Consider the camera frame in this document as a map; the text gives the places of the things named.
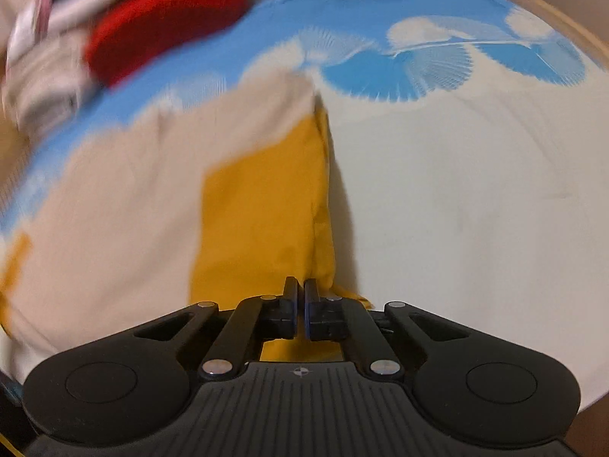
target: blue leaf print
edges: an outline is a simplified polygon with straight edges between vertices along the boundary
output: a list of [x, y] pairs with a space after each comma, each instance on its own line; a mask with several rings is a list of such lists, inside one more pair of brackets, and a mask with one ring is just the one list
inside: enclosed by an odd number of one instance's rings
[[363, 50], [340, 64], [321, 67], [325, 80], [354, 97], [416, 101], [436, 89], [453, 91], [471, 75], [471, 58], [460, 44], [432, 45], [395, 54]]
[[554, 41], [525, 46], [518, 43], [477, 44], [486, 56], [519, 74], [561, 86], [574, 86], [586, 78], [577, 49], [562, 36]]

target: brown floor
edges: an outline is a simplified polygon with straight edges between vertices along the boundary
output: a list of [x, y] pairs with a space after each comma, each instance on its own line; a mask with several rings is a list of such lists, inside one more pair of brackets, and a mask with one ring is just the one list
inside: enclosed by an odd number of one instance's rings
[[576, 417], [566, 440], [582, 457], [609, 457], [609, 395]]

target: red fuzzy object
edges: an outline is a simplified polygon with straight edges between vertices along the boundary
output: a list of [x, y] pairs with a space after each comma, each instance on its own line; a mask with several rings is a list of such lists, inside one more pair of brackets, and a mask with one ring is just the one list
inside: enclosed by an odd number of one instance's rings
[[247, 0], [127, 0], [99, 22], [84, 59], [114, 86], [164, 51], [231, 26], [247, 9]]

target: orange-yellow garment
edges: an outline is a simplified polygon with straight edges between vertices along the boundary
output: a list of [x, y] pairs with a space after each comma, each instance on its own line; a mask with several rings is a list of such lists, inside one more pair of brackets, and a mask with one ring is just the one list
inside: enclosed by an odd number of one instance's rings
[[[16, 352], [39, 361], [201, 300], [234, 308], [281, 294], [287, 276], [341, 293], [317, 104], [308, 79], [280, 73], [84, 142], [28, 224], [19, 280], [8, 275]], [[276, 341], [264, 356], [311, 347]], [[34, 362], [13, 364], [23, 380]]]

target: white garment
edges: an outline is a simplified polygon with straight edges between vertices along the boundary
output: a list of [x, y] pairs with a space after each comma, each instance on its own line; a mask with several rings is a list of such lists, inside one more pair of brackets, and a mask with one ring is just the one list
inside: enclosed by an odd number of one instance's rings
[[[93, 18], [118, 0], [59, 0], [51, 9], [48, 35], [56, 36]], [[17, 16], [13, 32], [8, 39], [7, 68], [12, 66], [37, 42], [31, 22], [35, 2]]]
[[10, 68], [2, 86], [4, 110], [30, 138], [43, 137], [97, 91], [82, 59], [87, 40], [83, 30], [46, 39]]

